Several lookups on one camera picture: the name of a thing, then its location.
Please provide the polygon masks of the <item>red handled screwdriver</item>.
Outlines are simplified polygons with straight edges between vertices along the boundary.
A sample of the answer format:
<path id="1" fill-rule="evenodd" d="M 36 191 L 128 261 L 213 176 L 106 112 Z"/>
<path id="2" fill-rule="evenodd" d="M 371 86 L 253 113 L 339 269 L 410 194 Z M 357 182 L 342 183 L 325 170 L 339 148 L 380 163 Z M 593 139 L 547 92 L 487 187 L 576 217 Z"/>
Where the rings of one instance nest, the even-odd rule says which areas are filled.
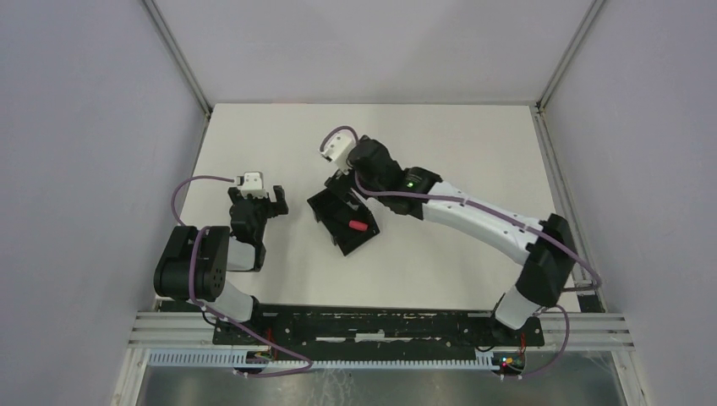
<path id="1" fill-rule="evenodd" d="M 369 229 L 369 224 L 361 220 L 340 218 L 337 222 L 359 232 L 366 232 Z"/>

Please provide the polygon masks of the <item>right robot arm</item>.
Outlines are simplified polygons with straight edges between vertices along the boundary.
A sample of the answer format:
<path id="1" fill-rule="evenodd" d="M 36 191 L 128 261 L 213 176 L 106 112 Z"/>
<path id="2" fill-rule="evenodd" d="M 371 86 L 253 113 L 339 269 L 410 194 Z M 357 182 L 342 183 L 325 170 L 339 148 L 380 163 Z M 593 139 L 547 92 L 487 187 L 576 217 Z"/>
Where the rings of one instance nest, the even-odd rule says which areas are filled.
<path id="1" fill-rule="evenodd" d="M 379 141 L 343 129 L 327 135 L 319 153 L 337 168 L 327 183 L 339 194 L 373 198 L 397 215 L 455 229 L 521 266 L 488 323 L 495 343 L 513 343 L 528 318 L 555 306 L 565 292 L 578 257 L 563 217 L 539 220 L 475 200 L 436 173 L 401 167 Z"/>

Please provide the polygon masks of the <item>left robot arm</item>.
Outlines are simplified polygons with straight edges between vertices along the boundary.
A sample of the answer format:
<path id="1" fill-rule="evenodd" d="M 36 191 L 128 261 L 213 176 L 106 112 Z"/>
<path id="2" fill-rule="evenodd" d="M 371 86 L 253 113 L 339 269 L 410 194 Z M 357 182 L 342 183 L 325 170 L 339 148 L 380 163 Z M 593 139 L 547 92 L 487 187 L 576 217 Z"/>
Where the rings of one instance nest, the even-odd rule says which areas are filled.
<path id="1" fill-rule="evenodd" d="M 254 315 L 258 300 L 227 282 L 230 246 L 240 248 L 240 271 L 258 272 L 264 265 L 263 242 L 269 219 L 289 212 L 285 191 L 273 187 L 275 199 L 238 187 L 228 191 L 232 205 L 227 226 L 176 226 L 156 266 L 157 295 L 188 301 L 221 319 L 234 320 L 233 333 L 245 344 L 265 336 L 265 321 Z"/>

